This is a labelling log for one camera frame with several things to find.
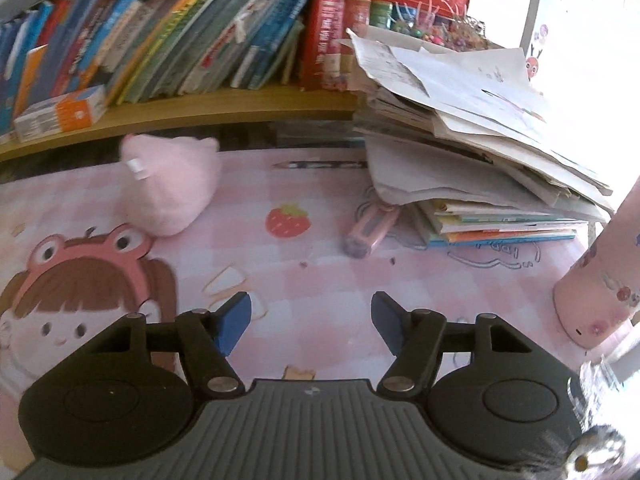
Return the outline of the pink utility knife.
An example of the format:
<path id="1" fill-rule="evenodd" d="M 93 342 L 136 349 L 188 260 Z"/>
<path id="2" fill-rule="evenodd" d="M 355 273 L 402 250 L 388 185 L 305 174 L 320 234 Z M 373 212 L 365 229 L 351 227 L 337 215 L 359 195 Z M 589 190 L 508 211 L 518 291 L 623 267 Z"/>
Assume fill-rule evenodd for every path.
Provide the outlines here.
<path id="1" fill-rule="evenodd" d="M 372 255 L 400 215 L 398 206 L 370 203 L 343 240 L 343 249 L 350 258 L 363 259 Z"/>

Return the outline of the pink cartoon desk mat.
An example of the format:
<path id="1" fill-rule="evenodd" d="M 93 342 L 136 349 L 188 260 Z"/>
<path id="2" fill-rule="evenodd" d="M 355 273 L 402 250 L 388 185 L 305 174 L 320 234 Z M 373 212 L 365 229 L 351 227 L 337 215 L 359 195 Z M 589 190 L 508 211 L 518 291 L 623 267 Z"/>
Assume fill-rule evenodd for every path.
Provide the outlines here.
<path id="1" fill-rule="evenodd" d="M 130 226 L 121 164 L 2 185 L 3 478 L 32 461 L 17 425 L 21 394 L 126 314 L 167 322 L 247 292 L 252 322 L 231 356 L 244 382 L 380 379 L 390 354 L 370 321 L 379 290 L 458 322 L 494 312 L 571 367 L 590 359 L 552 301 L 581 240 L 433 247 L 403 223 L 372 256 L 353 259 L 342 239 L 371 203 L 368 174 L 282 168 L 296 158 L 296 150 L 224 153 L 212 203 L 167 238 Z"/>

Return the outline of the pink plush pig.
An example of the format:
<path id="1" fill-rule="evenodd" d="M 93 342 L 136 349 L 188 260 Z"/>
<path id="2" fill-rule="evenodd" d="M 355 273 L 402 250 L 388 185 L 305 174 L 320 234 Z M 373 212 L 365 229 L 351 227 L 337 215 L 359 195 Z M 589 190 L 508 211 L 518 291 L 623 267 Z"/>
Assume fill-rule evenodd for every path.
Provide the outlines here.
<path id="1" fill-rule="evenodd" d="M 128 134 L 119 147 L 127 221 L 168 237 L 190 226 L 212 202 L 222 170 L 219 143 L 192 136 Z"/>

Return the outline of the pink cylinder container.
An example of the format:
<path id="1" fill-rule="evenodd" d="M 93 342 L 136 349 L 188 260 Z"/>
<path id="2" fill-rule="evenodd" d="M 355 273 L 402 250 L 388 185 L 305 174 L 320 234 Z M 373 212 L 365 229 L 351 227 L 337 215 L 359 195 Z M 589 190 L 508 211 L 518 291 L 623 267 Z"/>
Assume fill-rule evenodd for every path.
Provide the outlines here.
<path id="1" fill-rule="evenodd" d="M 639 309 L 639 187 L 553 287 L 556 315 L 579 347 L 602 344 Z"/>

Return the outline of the black pen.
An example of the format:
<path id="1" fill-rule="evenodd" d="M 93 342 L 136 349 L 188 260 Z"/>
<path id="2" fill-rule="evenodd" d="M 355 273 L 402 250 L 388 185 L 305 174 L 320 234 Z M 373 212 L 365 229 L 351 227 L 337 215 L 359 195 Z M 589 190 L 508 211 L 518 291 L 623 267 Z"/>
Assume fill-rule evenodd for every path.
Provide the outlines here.
<path id="1" fill-rule="evenodd" d="M 277 162 L 273 165 L 278 169 L 368 169 L 365 160 L 292 160 L 292 162 Z"/>

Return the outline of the stack of papers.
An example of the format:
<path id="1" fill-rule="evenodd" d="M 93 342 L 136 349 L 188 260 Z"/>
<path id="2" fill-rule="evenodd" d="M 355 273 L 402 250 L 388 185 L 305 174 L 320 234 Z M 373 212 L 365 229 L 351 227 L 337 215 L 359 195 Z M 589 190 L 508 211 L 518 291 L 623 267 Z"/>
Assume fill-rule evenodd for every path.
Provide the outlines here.
<path id="1" fill-rule="evenodd" d="M 566 240 L 614 214 L 525 79 L 519 50 L 454 53 L 350 34 L 352 126 L 378 197 L 427 246 Z"/>

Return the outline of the white bookshelf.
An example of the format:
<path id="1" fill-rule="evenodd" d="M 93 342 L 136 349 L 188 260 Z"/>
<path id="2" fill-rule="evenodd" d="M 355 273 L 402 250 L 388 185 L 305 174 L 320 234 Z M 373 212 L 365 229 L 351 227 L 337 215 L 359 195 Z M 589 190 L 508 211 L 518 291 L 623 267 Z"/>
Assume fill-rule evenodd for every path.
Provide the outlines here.
<path id="1" fill-rule="evenodd" d="M 540 0 L 525 0 L 528 9 L 516 24 L 518 36 L 523 41 L 533 40 L 534 24 Z M 485 47 L 487 40 L 484 24 L 473 12 L 472 0 L 463 18 L 451 23 L 447 43 L 436 46 L 429 41 L 414 39 L 429 47 L 444 50 L 472 50 Z M 298 42 L 303 36 L 303 29 Z M 258 90 L 235 89 L 223 86 L 218 90 L 190 96 L 157 99 L 140 104 L 109 105 L 102 118 L 93 126 L 53 136 L 21 142 L 17 136 L 4 138 L 1 135 L 1 157 L 3 160 L 17 159 L 105 138 L 117 138 L 129 133 L 144 133 L 178 127 L 195 127 L 232 122 L 268 122 L 268 120 L 290 118 L 345 118 L 355 107 L 355 101 L 346 94 L 346 88 L 338 90 L 303 90 L 297 82 L 298 43 L 293 56 L 290 74 L 287 77 L 274 75 Z"/>

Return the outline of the toothpaste box on shelf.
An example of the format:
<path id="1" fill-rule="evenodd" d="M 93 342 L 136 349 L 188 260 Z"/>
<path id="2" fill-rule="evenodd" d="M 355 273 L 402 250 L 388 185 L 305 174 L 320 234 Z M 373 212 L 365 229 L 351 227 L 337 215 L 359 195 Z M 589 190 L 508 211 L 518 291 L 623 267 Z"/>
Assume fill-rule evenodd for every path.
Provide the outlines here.
<path id="1" fill-rule="evenodd" d="M 17 139 L 32 139 L 93 126 L 106 111 L 103 84 L 36 103 L 14 119 Z"/>

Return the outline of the red dictionary books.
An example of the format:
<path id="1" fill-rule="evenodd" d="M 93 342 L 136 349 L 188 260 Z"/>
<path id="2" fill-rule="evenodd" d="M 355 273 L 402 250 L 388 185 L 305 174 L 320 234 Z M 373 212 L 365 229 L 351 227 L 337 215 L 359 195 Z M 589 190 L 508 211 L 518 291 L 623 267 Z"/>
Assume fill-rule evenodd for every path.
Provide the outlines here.
<path id="1" fill-rule="evenodd" d="M 443 46 L 451 23 L 463 18 L 470 0 L 311 0 L 298 43 L 299 88 L 347 87 L 352 49 L 349 32 L 360 37 L 370 27 L 391 30 Z"/>

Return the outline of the row of leaning books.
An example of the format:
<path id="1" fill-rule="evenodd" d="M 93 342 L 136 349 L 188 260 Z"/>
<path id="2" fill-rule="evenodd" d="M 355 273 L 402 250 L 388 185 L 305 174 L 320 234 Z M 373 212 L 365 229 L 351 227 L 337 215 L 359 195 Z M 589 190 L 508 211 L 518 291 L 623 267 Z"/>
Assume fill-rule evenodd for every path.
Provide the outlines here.
<path id="1" fill-rule="evenodd" d="M 104 85 L 106 106 L 258 90 L 290 74 L 309 0 L 1 0 L 1 134 Z"/>

